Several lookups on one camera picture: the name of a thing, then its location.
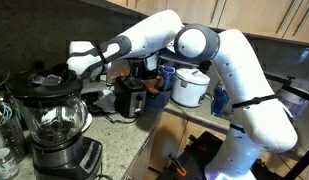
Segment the lid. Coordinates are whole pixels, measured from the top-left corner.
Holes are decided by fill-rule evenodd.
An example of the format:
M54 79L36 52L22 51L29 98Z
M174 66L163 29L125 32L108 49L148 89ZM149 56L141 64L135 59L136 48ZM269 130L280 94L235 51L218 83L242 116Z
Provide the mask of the lid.
M14 98L26 106L35 104L61 105L77 95L83 88L82 80L67 70L67 66L51 71L24 72L16 74L7 83Z
M0 164L10 160L13 155L11 154L11 150L9 148L0 148Z
M210 78L198 69L181 68L176 70L176 76L184 81L194 84L206 85L210 83Z

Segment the handle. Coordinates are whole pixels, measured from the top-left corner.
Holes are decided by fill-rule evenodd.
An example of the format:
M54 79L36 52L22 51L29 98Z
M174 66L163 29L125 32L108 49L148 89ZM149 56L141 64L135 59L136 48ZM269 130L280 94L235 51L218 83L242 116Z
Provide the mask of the handle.
M276 30L276 33L278 33L279 30L282 29L282 26L285 24L287 17L291 14L291 10L293 9L295 3L296 3L296 0L293 0L292 3L290 4L290 7L287 9L287 11L286 11L286 13L285 13L285 15L283 17L283 20L280 23L280 26Z
M212 14L212 18L211 18L211 23L212 23L212 21L214 20L215 11L216 11L216 9L217 9L217 7L218 7L219 2L220 2L220 0L217 0L217 1L216 1L216 5L215 5L215 8L214 8L214 10L213 10L213 14Z
M303 24L305 23L308 15L309 15L309 8L307 9L305 15L303 16L301 23L297 25L297 28L296 28L295 32L293 33L293 36L295 36L296 33L301 30L301 28L302 28Z
M175 68L172 67L172 66L160 65L158 67L158 72L159 73L165 72L165 73L169 73L169 74L175 74Z
M79 97L74 97L74 98L71 98L71 99L68 99L67 102L73 106L78 106L81 111L82 111L82 119L84 120L83 121L83 126L82 128L85 126L86 124L86 119L87 119L87 116L88 116L88 109L87 109L87 106L85 104L84 101L82 101Z

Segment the white rice cooker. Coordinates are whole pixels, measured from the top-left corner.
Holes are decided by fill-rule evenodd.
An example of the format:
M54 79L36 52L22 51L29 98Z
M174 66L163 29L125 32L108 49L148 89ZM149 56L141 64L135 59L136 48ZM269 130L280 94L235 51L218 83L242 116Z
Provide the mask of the white rice cooker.
M204 99L210 78L198 69L176 70L171 99L185 107L198 107Z

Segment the blender lid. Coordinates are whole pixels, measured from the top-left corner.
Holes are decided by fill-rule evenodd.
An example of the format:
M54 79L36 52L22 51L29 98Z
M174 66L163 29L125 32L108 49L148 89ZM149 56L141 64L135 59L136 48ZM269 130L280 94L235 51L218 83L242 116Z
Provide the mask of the blender lid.
M83 82L67 65L55 66L51 71L24 72L16 74L7 82L14 98L26 103L63 104L77 95Z

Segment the cup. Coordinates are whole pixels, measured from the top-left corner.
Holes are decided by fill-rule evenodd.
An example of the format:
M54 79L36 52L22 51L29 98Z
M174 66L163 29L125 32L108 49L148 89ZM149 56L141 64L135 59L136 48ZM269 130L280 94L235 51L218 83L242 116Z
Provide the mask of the cup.
M161 65L158 68L158 72L161 74L161 77L164 81L160 90L163 92L170 90L174 82L175 68L172 66Z

